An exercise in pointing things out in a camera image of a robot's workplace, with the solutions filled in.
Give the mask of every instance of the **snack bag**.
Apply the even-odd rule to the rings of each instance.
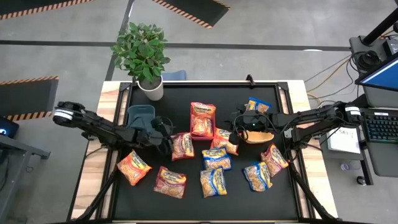
[[[118,169],[124,174],[132,186],[135,186],[152,167],[148,166],[133,150],[120,163]]]
[[[274,143],[268,147],[266,152],[260,153],[260,156],[261,160],[266,162],[271,177],[289,165]]]
[[[195,116],[202,116],[205,118],[213,118],[216,113],[216,107],[213,105],[206,105],[203,103],[192,102],[192,114]]]
[[[231,169],[231,157],[226,153],[225,147],[203,150],[201,153],[206,170],[219,167],[224,170]]]
[[[257,162],[243,169],[250,188],[256,192],[263,192],[272,187],[271,176],[265,162]]]
[[[225,147],[226,152],[230,154],[238,155],[238,146],[229,142],[229,131],[216,128],[216,133],[214,135],[213,141],[211,142],[211,148]]]
[[[192,134],[204,137],[213,137],[213,122],[210,118],[195,116],[191,117]]]
[[[223,172],[222,168],[200,171],[200,183],[204,197],[226,195]]]
[[[191,134],[182,133],[174,136],[172,161],[194,157]]]
[[[161,166],[157,173],[154,191],[171,197],[182,198],[186,184],[187,176],[185,174],[172,172]]]
[[[258,110],[261,113],[267,112],[272,105],[254,97],[249,97],[249,103],[246,105],[246,110]]]

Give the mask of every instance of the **concrete floor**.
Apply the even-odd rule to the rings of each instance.
[[[112,42],[128,0],[95,0],[55,11],[0,21],[0,40]],[[366,35],[396,7],[392,0],[223,0],[231,10],[212,30],[150,1],[135,0],[130,21],[156,23],[171,43],[348,46],[348,38]],[[0,82],[59,75],[56,101],[70,100],[95,110],[111,58],[107,47],[0,45]],[[297,50],[167,49],[167,72],[186,70],[189,80],[306,80],[349,52]],[[306,83],[320,83],[331,71]],[[115,70],[112,80],[130,80]],[[312,93],[327,95],[349,83],[341,69]],[[352,87],[324,100],[353,100]],[[47,161],[34,158],[26,174],[14,216],[28,223],[66,219],[87,141],[78,129],[51,119],[19,122],[18,139],[51,151]],[[357,222],[395,223],[398,179],[373,175],[375,185],[355,183],[360,172],[343,172],[340,161],[326,160],[340,218]]]

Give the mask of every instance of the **keyboard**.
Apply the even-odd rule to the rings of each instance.
[[[398,111],[361,109],[367,141],[398,144]]]

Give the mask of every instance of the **wooden table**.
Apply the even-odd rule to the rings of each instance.
[[[198,81],[198,82],[242,82],[242,81]],[[307,92],[303,80],[261,80],[256,82],[287,82],[289,85],[290,100],[294,112],[305,111],[310,109],[310,103],[308,102]],[[119,93],[120,82],[111,81],[104,82],[101,96],[99,98],[97,114],[110,121],[114,118],[114,112],[116,102]],[[287,103],[284,92],[281,91],[282,104],[284,106],[284,112],[287,113]],[[127,94],[123,96],[123,103],[121,108],[121,114],[119,117],[119,123],[121,124],[124,118],[124,108],[126,106]],[[319,142],[312,139],[310,144],[319,147]],[[94,151],[99,148],[100,144],[98,141],[92,141],[88,145],[87,153]],[[90,155],[84,162],[83,169],[80,176],[80,182],[76,197],[73,202],[73,210],[71,218],[79,217],[87,208],[87,206],[93,201],[96,194],[99,192],[101,187],[101,181],[103,178],[104,164],[106,159],[107,149],[101,149],[100,151]],[[326,210],[337,217],[337,211],[335,207],[335,201],[329,185],[328,174],[326,173],[325,163],[323,161],[322,153],[316,149],[308,147],[303,151],[303,159],[305,163],[305,170],[307,172],[308,182],[311,191],[314,193],[319,202],[326,208]],[[116,160],[116,151],[113,156],[113,164]],[[105,200],[102,216],[105,218],[108,214],[109,198],[111,189],[108,190]],[[308,217],[307,201],[304,193],[299,187],[300,203],[302,205],[303,216]]]

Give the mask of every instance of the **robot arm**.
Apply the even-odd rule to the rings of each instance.
[[[151,122],[155,131],[148,132],[144,128],[131,128],[114,124],[95,112],[88,111],[79,103],[59,102],[55,108],[53,121],[61,126],[80,128],[83,137],[96,136],[100,143],[116,148],[141,148],[156,146],[160,152],[171,152],[171,127],[164,124],[162,118]]]
[[[239,143],[239,134],[243,131],[285,133],[291,137],[291,148],[305,147],[312,136],[325,134],[335,128],[357,128],[361,125],[362,117],[359,108],[343,102],[336,102],[319,109],[297,112],[294,114],[260,113],[256,110],[242,110],[233,113],[229,141]],[[297,128],[299,124],[315,124],[307,128]]]

